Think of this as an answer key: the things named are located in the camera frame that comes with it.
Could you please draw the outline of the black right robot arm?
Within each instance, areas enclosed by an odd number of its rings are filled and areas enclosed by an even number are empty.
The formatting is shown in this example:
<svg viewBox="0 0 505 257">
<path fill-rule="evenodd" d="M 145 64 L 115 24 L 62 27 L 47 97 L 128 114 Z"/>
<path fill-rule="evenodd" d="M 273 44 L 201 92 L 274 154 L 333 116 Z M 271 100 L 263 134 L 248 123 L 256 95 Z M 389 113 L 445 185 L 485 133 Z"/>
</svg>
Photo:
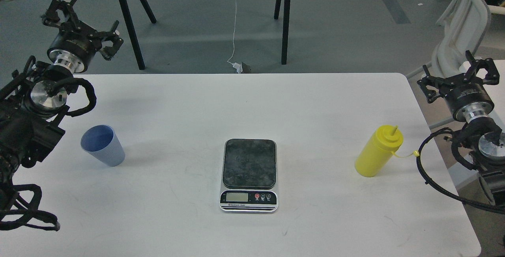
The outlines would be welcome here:
<svg viewBox="0 0 505 257">
<path fill-rule="evenodd" d="M 418 80 L 419 88 L 427 102 L 436 99 L 445 100 L 454 120 L 463 122 L 460 130 L 441 128 L 429 135 L 420 145 L 418 152 L 433 138 L 443 135 L 451 143 L 451 153 L 455 160 L 469 170 L 478 172 L 479 184 L 488 199 L 480 203 L 455 195 L 438 185 L 424 170 L 421 157 L 416 165 L 425 184 L 464 205 L 504 214 L 504 132 L 490 117 L 494 103 L 485 90 L 485 85 L 497 85 L 500 74 L 494 60 L 477 60 L 466 51 L 469 68 L 464 73 L 457 73 L 448 78 L 432 76 L 426 65 L 425 76 Z"/>
</svg>

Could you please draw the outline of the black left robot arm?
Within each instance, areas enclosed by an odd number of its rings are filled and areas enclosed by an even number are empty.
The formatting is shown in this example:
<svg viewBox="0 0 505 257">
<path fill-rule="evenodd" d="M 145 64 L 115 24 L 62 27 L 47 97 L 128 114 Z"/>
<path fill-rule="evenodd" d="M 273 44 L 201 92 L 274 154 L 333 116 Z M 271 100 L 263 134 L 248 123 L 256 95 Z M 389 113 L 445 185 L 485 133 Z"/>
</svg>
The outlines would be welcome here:
<svg viewBox="0 0 505 257">
<path fill-rule="evenodd" d="M 1 230 L 27 226 L 58 231 L 57 216 L 39 209 L 41 188 L 13 183 L 20 166 L 32 168 L 54 150 L 65 131 L 64 117 L 77 117 L 94 109 L 92 84 L 76 78 L 87 71 L 96 53 L 110 61 L 123 44 L 116 20 L 108 31 L 99 32 L 78 18 L 77 0 L 52 0 L 41 19 L 58 29 L 49 49 L 49 62 L 29 56 L 22 72 L 14 70 L 12 80 L 1 89 L 0 170 Z"/>
</svg>

